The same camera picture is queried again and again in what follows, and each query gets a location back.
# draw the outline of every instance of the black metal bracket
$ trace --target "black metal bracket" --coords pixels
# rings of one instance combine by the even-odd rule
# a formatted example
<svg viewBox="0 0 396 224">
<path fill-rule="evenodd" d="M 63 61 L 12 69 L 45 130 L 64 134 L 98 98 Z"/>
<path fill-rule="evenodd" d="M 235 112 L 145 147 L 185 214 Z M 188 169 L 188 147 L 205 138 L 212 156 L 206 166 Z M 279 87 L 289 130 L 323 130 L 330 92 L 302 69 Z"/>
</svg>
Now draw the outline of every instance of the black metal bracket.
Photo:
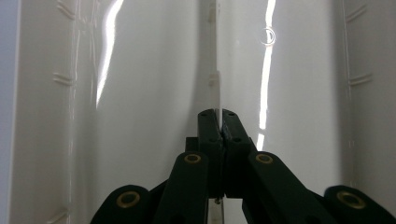
<svg viewBox="0 0 396 224">
<path fill-rule="evenodd" d="M 357 189 L 328 188 L 324 196 L 306 189 L 276 155 L 257 151 L 238 116 L 215 110 L 198 114 L 198 137 L 186 149 L 170 177 L 150 191 L 138 186 L 114 190 L 91 224 L 204 224 L 209 198 L 243 199 L 249 224 L 396 223 L 378 203 Z"/>
</svg>

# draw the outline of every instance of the glossy white surface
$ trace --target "glossy white surface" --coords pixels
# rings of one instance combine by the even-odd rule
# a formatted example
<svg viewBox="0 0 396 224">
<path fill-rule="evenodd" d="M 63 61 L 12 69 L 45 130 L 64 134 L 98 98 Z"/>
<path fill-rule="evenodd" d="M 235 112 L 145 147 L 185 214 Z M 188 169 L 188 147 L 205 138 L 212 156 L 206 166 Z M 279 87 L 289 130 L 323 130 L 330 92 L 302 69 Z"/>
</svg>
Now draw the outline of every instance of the glossy white surface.
<svg viewBox="0 0 396 224">
<path fill-rule="evenodd" d="M 394 7 L 387 4 L 380 6 Z M 20 32 L 9 223 L 89 223 L 113 189 L 155 187 L 185 137 L 196 135 L 197 113 L 219 105 L 309 189 L 322 194 L 356 181 L 393 209 L 384 199 L 396 186 L 392 177 L 383 184 L 381 173 L 395 164 L 394 144 L 375 139 L 396 124 L 375 126 L 367 116 L 396 120 L 394 65 L 375 67 L 384 67 L 388 82 L 370 98 L 386 98 L 389 107 L 350 103 L 341 0 L 22 0 Z M 385 48 L 394 36 L 384 36 L 390 59 L 394 51 Z M 380 63 L 381 50 L 372 60 Z M 353 56 L 350 77 L 363 69 L 354 62 L 367 60 Z M 365 94 L 354 90 L 357 99 Z M 370 168 L 373 152 L 350 147 L 352 136 L 355 146 L 383 149 Z M 227 224 L 246 223 L 240 208 L 226 200 Z"/>
<path fill-rule="evenodd" d="M 18 1 L 0 1 L 0 223 L 6 224 L 15 119 Z"/>
<path fill-rule="evenodd" d="M 394 216 L 395 19 L 394 1 L 346 1 L 356 187 Z"/>
<path fill-rule="evenodd" d="M 219 28 L 222 105 L 239 115 L 257 148 L 319 194 L 348 185 L 342 2 L 222 1 Z M 265 28 L 274 44 L 262 43 Z M 226 221 L 244 223 L 232 212 L 239 205 L 228 206 Z"/>
</svg>

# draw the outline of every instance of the small circular mark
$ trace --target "small circular mark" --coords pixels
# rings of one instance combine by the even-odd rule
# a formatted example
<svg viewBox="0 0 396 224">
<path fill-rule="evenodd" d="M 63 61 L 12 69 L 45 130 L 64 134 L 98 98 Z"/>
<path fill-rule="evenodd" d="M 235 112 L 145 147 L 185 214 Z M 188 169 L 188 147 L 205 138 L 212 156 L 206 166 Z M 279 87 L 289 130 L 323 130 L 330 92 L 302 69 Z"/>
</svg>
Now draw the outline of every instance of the small circular mark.
<svg viewBox="0 0 396 224">
<path fill-rule="evenodd" d="M 264 164 L 271 164 L 274 160 L 272 157 L 265 155 L 265 154 L 259 154 L 256 156 L 256 161 L 259 161 Z"/>
<path fill-rule="evenodd" d="M 200 162 L 200 160 L 201 160 L 201 157 L 198 156 L 197 154 L 189 154 L 184 157 L 184 161 L 189 164 L 198 163 L 198 162 Z"/>
<path fill-rule="evenodd" d="M 260 34 L 260 40 L 265 46 L 271 46 L 276 41 L 275 32 L 270 27 L 262 29 Z"/>
<path fill-rule="evenodd" d="M 136 191 L 126 191 L 117 198 L 117 205 L 121 208 L 129 208 L 137 205 L 139 201 L 140 195 Z"/>
<path fill-rule="evenodd" d="M 363 199 L 358 197 L 357 195 L 353 193 L 349 193 L 345 190 L 341 190 L 337 193 L 337 199 L 349 207 L 355 208 L 355 209 L 362 209 L 366 206 L 366 203 L 364 202 Z"/>
</svg>

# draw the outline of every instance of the yellow ring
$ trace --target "yellow ring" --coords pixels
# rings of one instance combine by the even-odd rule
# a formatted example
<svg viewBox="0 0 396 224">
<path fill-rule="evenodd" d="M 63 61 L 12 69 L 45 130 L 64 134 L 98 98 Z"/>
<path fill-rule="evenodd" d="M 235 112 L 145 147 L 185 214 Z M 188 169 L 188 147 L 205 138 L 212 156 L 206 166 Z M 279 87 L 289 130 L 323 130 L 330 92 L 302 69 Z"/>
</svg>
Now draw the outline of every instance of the yellow ring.
<svg viewBox="0 0 396 224">
<path fill-rule="evenodd" d="M 196 160 L 195 160 L 195 161 L 191 161 L 191 160 L 189 160 L 189 157 L 195 157 Z M 184 157 L 184 161 L 185 161 L 186 163 L 190 163 L 190 164 L 198 163 L 198 162 L 200 162 L 200 160 L 201 160 L 201 157 L 198 156 L 197 154 L 189 154 L 189 155 L 187 155 L 187 156 Z"/>
<path fill-rule="evenodd" d="M 351 203 L 346 200 L 346 196 L 352 197 L 356 199 L 358 202 L 357 203 Z M 340 192 L 337 193 L 337 199 L 349 207 L 355 208 L 355 209 L 362 209 L 366 206 L 366 203 L 364 200 L 362 200 L 360 197 L 356 196 L 353 193 L 349 193 L 347 191 L 341 190 Z"/>
<path fill-rule="evenodd" d="M 274 160 L 272 159 L 272 157 L 270 157 L 268 155 L 259 154 L 259 155 L 256 156 L 256 161 L 259 161 L 259 162 L 264 163 L 264 164 L 271 164 Z"/>
<path fill-rule="evenodd" d="M 131 201 L 130 203 L 124 203 L 122 201 L 122 198 L 128 195 L 134 195 L 134 200 Z M 117 205 L 121 208 L 129 208 L 132 206 L 135 206 L 137 203 L 140 201 L 140 195 L 136 191 L 126 191 L 123 192 L 118 198 L 117 198 Z"/>
</svg>

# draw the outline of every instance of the white plastic wall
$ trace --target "white plastic wall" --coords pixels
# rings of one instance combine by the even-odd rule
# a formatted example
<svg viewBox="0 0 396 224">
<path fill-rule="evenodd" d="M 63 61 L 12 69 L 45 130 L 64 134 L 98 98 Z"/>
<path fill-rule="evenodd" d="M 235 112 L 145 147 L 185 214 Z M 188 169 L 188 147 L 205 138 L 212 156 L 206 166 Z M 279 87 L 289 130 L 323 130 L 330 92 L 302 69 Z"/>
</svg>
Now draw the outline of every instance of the white plastic wall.
<svg viewBox="0 0 396 224">
<path fill-rule="evenodd" d="M 219 105 L 309 189 L 355 186 L 394 214 L 395 6 L 369 2 L 347 40 L 341 0 L 0 2 L 0 223 L 89 223 L 113 189 L 165 180 Z"/>
<path fill-rule="evenodd" d="M 0 223 L 8 217 L 12 157 L 19 1 L 0 1 Z"/>
<path fill-rule="evenodd" d="M 343 2 L 235 0 L 219 10 L 222 106 L 309 189 L 349 185 Z M 226 223 L 244 223 L 240 203 L 225 203 Z"/>
<path fill-rule="evenodd" d="M 396 216 L 396 2 L 345 6 L 356 188 Z"/>
</svg>

